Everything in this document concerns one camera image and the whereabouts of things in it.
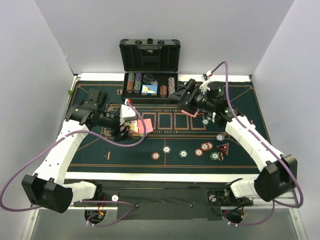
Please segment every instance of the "red triangle marker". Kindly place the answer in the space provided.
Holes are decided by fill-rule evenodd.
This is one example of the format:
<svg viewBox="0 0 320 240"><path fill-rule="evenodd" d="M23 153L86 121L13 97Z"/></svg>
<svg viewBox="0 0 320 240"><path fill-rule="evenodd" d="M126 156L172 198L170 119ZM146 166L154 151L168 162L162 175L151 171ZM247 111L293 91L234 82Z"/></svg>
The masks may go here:
<svg viewBox="0 0 320 240"><path fill-rule="evenodd" d="M229 153L229 143L222 144L219 146L216 146L218 149L220 149L221 152L223 152L225 155L228 155Z"/></svg>

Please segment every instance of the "poker chip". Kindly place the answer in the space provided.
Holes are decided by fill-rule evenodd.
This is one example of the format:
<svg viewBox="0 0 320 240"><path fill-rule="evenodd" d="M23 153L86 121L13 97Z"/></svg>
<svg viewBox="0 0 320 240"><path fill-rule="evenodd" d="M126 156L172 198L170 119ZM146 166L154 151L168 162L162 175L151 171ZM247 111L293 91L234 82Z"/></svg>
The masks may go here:
<svg viewBox="0 0 320 240"><path fill-rule="evenodd" d="M208 151L208 150L209 150L208 144L202 143L202 144L201 144L201 149L202 149L203 151Z"/></svg>
<svg viewBox="0 0 320 240"><path fill-rule="evenodd" d="M222 142L223 140L225 140L225 137L222 134L218 134L215 139L217 139L219 142Z"/></svg>
<svg viewBox="0 0 320 240"><path fill-rule="evenodd" d="M150 83L151 85L158 85L158 81L157 80L154 80Z"/></svg>
<svg viewBox="0 0 320 240"><path fill-rule="evenodd" d="M202 124L203 124L203 125L208 125L208 123L209 123L209 120L208 120L208 119L203 119L203 120L202 120Z"/></svg>
<svg viewBox="0 0 320 240"><path fill-rule="evenodd" d="M169 146L164 146L162 150L163 150L163 152L164 152L165 154L168 154L168 153L170 153L171 148L170 148Z"/></svg>
<svg viewBox="0 0 320 240"><path fill-rule="evenodd" d="M133 72L130 72L128 75L128 82L126 84L126 91L128 94L131 94L134 91L134 85L135 85L135 74Z"/></svg>
<svg viewBox="0 0 320 240"><path fill-rule="evenodd" d="M195 152L195 155L197 155L198 157L200 157L200 156L202 156L202 154L204 154L204 152L200 148L196 149L194 152Z"/></svg>
<svg viewBox="0 0 320 240"><path fill-rule="evenodd" d="M135 79L134 79L134 88L133 88L133 91L136 94L140 93L140 91L141 91L141 86L142 86L141 79L142 79L142 74L139 72L136 73Z"/></svg>
<svg viewBox="0 0 320 240"><path fill-rule="evenodd" d="M210 159L211 160L218 160L219 159L219 155L216 152L213 152L210 154Z"/></svg>
<svg viewBox="0 0 320 240"><path fill-rule="evenodd" d="M208 145L209 150L214 148L214 145L211 142L207 142L206 144Z"/></svg>
<svg viewBox="0 0 320 240"><path fill-rule="evenodd" d="M169 92L169 94L173 94L175 91L176 91L175 78L169 77L168 78L168 92Z"/></svg>
<svg viewBox="0 0 320 240"><path fill-rule="evenodd" d="M154 152L152 153L151 157L153 160L158 160L160 158L160 154L158 152Z"/></svg>
<svg viewBox="0 0 320 240"><path fill-rule="evenodd" d="M180 158L186 158L188 156L188 153L186 150L181 150L179 152L179 156L180 156Z"/></svg>
<svg viewBox="0 0 320 240"><path fill-rule="evenodd" d="M161 87L160 87L160 97L161 98L166 98L167 97L167 86L166 85L162 85Z"/></svg>

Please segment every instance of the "poker chip case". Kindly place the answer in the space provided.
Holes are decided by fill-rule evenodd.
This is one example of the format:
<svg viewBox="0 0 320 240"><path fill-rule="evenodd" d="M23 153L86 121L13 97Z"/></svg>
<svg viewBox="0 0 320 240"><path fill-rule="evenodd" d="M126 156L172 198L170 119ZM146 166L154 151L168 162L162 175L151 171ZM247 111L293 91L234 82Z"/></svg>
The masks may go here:
<svg viewBox="0 0 320 240"><path fill-rule="evenodd" d="M124 83L121 98L130 99L133 103L170 103L168 99L169 91L172 91L172 78L174 79L174 89L178 90L178 65L180 56L180 41L157 40L157 39L122 39L119 44L123 67L125 70ZM141 81L137 84L140 91L131 91L132 75L141 74ZM152 75L157 81L157 95L142 95L142 85L150 83L144 82L145 75ZM161 86L166 86L166 97L161 97Z"/></svg>

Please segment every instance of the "black mount bracket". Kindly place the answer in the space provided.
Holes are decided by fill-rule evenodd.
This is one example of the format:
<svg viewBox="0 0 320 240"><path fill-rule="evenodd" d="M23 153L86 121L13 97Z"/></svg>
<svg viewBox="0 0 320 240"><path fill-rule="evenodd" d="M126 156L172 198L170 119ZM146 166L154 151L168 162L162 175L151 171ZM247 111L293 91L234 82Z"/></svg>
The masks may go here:
<svg viewBox="0 0 320 240"><path fill-rule="evenodd" d="M78 121L80 125L85 124L89 130L94 126L120 128L119 114L114 115L105 111L107 101L107 93L91 88L86 100L70 107L65 120Z"/></svg>
<svg viewBox="0 0 320 240"><path fill-rule="evenodd" d="M197 110L208 114L215 112L214 122L225 126L233 118L227 103L225 83L219 81L209 83L210 90L205 94L200 90L201 84L202 82L190 79L181 89L170 94L168 98L176 102L179 109L192 115ZM234 111L236 115L243 116L243 113L237 108Z"/></svg>
<svg viewBox="0 0 320 240"><path fill-rule="evenodd" d="M22 179L22 187L33 205L41 206L58 213L64 213L71 204L73 192L71 188L63 187L34 176L25 175Z"/></svg>
<svg viewBox="0 0 320 240"><path fill-rule="evenodd" d="M297 179L298 162L293 155L281 155L281 159ZM279 161L267 162L267 166L261 171L254 181L254 188L259 197L269 202L274 198L294 189L296 186Z"/></svg>

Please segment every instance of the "poker chip stack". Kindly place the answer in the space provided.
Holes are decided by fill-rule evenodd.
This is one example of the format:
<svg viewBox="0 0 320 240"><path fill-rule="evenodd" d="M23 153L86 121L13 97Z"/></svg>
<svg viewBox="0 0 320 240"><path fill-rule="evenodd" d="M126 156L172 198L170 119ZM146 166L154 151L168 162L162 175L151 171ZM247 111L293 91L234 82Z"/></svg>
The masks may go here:
<svg viewBox="0 0 320 240"><path fill-rule="evenodd" d="M158 85L158 81L157 80L154 80L150 83L151 85Z"/></svg>
<svg viewBox="0 0 320 240"><path fill-rule="evenodd" d="M167 97L167 86L166 85L162 85L160 87L160 97L163 99Z"/></svg>
<svg viewBox="0 0 320 240"><path fill-rule="evenodd" d="M134 90L134 85L135 85L135 74L133 72L130 72L128 75L128 82L126 84L126 91L129 94L132 94Z"/></svg>
<svg viewBox="0 0 320 240"><path fill-rule="evenodd" d="M136 73L135 74L135 80L134 80L134 88L133 88L133 91L138 94L140 93L140 90L141 90L141 80L142 80L142 74L141 73Z"/></svg>
<svg viewBox="0 0 320 240"><path fill-rule="evenodd" d="M168 92L169 94L173 94L175 92L175 78L169 77L168 78Z"/></svg>

